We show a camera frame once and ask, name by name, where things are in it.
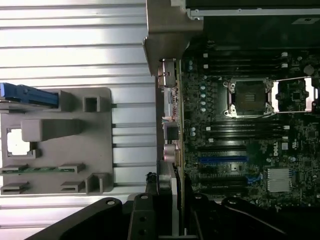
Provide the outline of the black expansion slot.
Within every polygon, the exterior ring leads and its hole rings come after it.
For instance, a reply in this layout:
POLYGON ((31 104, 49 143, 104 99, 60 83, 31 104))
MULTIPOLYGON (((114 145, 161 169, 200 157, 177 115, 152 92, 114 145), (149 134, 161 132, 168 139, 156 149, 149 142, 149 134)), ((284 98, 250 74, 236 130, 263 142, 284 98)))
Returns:
POLYGON ((200 190, 201 193, 213 196, 233 196, 233 195, 246 195, 248 189, 244 187, 231 187, 231 188, 205 188, 200 190))
POLYGON ((245 176, 220 176, 220 177, 200 177, 199 182, 201 184, 210 183, 247 183, 247 178, 245 176))
POLYGON ((198 152, 241 152, 247 151, 245 145, 213 145, 213 146, 200 146, 197 148, 198 152))

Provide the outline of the silver chipset heatsink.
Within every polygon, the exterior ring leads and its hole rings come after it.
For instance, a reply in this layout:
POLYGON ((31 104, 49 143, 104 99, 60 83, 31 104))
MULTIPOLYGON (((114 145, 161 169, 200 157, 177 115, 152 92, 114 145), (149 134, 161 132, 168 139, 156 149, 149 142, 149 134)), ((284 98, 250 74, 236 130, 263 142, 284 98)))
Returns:
POLYGON ((289 168, 267 169, 267 190, 270 193, 290 192, 292 189, 292 172, 289 168))

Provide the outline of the blue expansion slot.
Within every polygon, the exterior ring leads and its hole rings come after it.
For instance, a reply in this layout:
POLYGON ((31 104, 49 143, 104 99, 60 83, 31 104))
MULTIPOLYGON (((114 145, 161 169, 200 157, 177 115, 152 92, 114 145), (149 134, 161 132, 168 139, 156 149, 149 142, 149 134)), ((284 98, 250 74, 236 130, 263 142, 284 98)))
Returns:
POLYGON ((226 164, 226 163, 246 163, 247 156, 207 156, 199 157, 199 164, 226 164))

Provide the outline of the green RAM stick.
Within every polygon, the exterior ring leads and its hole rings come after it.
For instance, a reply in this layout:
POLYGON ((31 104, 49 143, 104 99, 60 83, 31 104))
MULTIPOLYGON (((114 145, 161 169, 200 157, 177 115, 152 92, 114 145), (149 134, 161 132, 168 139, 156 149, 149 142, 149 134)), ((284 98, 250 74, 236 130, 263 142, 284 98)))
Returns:
POLYGON ((58 167, 28 167, 24 169, 8 170, 4 169, 0 171, 1 174, 31 174, 31 173, 75 173, 72 168, 60 169, 58 167))

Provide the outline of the green motherboard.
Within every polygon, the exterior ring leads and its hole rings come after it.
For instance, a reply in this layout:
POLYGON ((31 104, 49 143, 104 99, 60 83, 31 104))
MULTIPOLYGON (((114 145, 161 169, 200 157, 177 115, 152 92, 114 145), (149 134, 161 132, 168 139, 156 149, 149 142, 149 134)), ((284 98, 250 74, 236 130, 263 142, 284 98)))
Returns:
POLYGON ((247 194, 209 195, 219 201, 225 197, 243 198, 264 208, 320 206, 320 111, 280 113, 260 118, 230 118, 227 89, 223 82, 232 78, 280 80, 311 76, 320 88, 320 49, 270 49, 288 52, 287 57, 210 57, 212 48, 189 49, 181 60, 184 123, 184 172, 195 193, 209 188, 246 188, 247 194), (288 68, 259 70, 207 70, 204 64, 278 65, 288 68), (284 126, 286 130, 205 131, 211 126, 284 126), (220 137, 289 137, 289 140, 248 140, 208 142, 220 137), (199 152, 202 146, 246 146, 246 151, 199 152), (246 156, 247 162, 200 164, 199 157, 246 156), (290 192, 269 192, 267 170, 291 170, 290 192), (201 184, 203 177, 246 177, 244 182, 201 184))

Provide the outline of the gray parts rack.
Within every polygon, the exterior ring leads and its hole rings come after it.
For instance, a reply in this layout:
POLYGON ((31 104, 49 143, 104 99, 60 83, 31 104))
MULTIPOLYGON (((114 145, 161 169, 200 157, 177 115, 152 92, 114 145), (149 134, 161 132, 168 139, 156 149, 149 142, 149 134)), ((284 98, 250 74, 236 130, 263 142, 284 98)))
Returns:
POLYGON ((53 89, 58 108, 0 110, 1 170, 54 167, 75 172, 1 174, 2 195, 98 195, 113 189, 112 96, 106 87, 53 89), (21 129, 27 155, 11 155, 7 133, 21 129))

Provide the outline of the silver CPU chip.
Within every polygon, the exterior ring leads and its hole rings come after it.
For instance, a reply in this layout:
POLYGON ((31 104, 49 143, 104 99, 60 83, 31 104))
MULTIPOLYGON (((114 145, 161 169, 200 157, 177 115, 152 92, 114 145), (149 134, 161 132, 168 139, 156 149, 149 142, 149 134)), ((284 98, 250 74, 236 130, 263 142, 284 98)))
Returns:
POLYGON ((7 133, 7 151, 13 156, 27 155, 31 150, 29 142, 22 140, 22 130, 12 129, 7 133))

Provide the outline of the CPU socket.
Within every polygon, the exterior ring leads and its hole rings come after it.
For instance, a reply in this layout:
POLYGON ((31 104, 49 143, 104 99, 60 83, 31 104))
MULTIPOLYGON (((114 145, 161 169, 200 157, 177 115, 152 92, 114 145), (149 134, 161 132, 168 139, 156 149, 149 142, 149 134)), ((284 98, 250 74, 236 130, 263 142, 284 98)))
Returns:
POLYGON ((267 78, 232 78, 225 80, 227 109, 224 116, 233 119, 267 118, 274 113, 272 88, 267 78))

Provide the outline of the metal socket cover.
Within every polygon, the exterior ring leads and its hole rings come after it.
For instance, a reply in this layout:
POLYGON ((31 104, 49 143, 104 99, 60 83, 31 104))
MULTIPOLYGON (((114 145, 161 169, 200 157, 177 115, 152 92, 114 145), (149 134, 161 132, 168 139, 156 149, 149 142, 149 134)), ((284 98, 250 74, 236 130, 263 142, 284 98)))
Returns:
POLYGON ((272 80, 268 103, 273 114, 315 113, 320 111, 320 88, 311 76, 272 80))

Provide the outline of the disk in blue carrier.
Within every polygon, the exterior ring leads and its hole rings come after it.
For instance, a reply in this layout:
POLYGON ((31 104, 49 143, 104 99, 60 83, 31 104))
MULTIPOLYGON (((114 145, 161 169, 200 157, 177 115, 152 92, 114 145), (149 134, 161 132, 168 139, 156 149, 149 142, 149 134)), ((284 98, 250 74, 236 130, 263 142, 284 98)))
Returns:
POLYGON ((56 109, 59 94, 27 85, 0 82, 0 110, 29 111, 34 109, 56 109))

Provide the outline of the silver open PC case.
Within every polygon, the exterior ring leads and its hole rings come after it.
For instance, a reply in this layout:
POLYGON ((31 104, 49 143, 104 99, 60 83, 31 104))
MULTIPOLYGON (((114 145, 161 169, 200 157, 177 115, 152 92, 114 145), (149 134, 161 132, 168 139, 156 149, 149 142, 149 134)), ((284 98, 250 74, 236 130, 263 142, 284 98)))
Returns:
POLYGON ((186 0, 218 51, 320 49, 320 0, 186 0))

